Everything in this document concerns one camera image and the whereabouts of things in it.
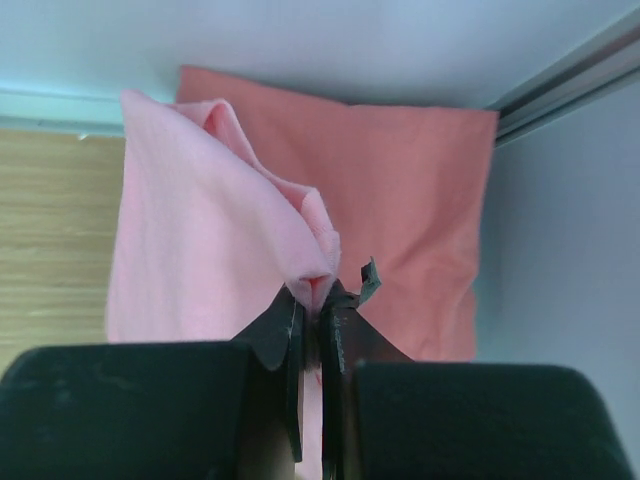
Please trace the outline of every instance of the wooden surface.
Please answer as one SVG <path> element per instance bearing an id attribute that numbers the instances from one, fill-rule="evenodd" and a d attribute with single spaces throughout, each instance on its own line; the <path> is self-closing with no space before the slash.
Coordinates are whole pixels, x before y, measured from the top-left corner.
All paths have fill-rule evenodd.
<path id="1" fill-rule="evenodd" d="M 0 130 L 0 371 L 104 341 L 124 140 Z"/>

